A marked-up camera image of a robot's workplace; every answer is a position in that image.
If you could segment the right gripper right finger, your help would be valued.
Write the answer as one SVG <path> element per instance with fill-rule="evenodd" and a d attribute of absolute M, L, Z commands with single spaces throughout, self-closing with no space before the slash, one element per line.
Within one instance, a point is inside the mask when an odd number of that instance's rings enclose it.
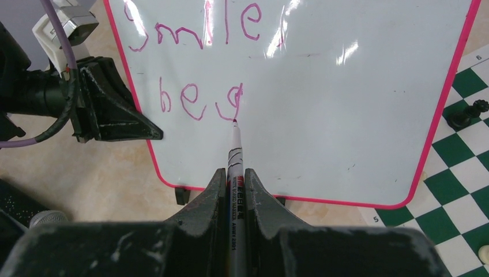
<path fill-rule="evenodd" d="M 244 185 L 251 275 L 296 276 L 297 261 L 288 245 L 288 233 L 308 224 L 264 188 L 255 170 L 245 170 Z"/>

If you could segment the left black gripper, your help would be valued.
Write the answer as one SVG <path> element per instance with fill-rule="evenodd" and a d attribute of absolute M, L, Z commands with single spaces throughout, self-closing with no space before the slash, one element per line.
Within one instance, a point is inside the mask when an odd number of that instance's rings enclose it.
<path fill-rule="evenodd" d="M 81 59 L 78 71 L 80 91 L 71 123 L 79 143 L 163 139 L 164 132 L 137 110 L 112 58 Z"/>

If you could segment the magenta whiteboard marker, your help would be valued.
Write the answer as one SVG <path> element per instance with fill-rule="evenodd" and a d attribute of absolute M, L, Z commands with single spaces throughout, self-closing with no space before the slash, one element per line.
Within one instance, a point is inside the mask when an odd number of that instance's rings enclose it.
<path fill-rule="evenodd" d="M 227 186 L 229 188 L 229 276 L 247 275 L 246 219 L 243 148 L 236 119 L 232 121 L 231 149 L 228 153 Z"/>

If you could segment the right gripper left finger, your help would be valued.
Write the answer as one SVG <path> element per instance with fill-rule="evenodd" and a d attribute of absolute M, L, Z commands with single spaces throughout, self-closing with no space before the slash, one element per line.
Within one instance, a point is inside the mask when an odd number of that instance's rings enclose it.
<path fill-rule="evenodd" d="M 164 276 L 224 276 L 227 224 L 226 172 L 218 169 L 206 189 L 172 217 Z"/>

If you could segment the pink framed whiteboard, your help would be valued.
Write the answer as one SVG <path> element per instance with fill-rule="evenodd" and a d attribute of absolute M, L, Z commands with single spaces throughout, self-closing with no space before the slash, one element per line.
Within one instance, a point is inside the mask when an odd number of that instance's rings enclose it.
<path fill-rule="evenodd" d="M 203 189 L 231 125 L 269 193 L 414 197 L 479 1 L 105 1 L 167 186 Z"/>

